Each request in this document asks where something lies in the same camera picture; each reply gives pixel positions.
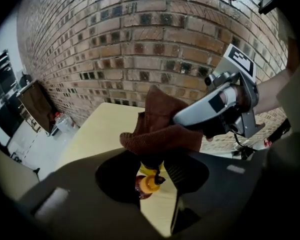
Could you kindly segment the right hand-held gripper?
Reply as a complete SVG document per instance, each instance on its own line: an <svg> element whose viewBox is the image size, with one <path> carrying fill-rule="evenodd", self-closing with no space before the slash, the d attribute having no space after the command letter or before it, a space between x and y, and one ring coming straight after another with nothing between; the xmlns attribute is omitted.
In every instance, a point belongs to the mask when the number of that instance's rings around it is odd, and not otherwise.
<svg viewBox="0 0 300 240"><path fill-rule="evenodd" d="M265 124L257 124L254 107L259 102L256 64L230 44L215 70L204 82L208 94L179 111L173 123L207 138L232 132L250 138Z"/></svg>

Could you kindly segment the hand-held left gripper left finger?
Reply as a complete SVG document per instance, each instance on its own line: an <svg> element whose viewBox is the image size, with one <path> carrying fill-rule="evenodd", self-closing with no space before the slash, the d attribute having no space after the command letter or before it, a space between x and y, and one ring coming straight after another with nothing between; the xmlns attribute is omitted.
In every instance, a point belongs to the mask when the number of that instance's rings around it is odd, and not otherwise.
<svg viewBox="0 0 300 240"><path fill-rule="evenodd" d="M20 205L54 240L160 240L140 209L140 165L123 149L75 160L28 190Z"/></svg>

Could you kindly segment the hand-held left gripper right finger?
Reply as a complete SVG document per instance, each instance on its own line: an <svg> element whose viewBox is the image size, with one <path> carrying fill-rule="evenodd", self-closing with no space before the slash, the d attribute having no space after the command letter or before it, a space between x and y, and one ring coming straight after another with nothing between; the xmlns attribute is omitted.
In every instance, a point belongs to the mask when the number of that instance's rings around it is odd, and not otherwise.
<svg viewBox="0 0 300 240"><path fill-rule="evenodd" d="M171 238L226 238L251 199L266 160L263 150L249 160L189 150L167 154L164 167L177 189Z"/></svg>

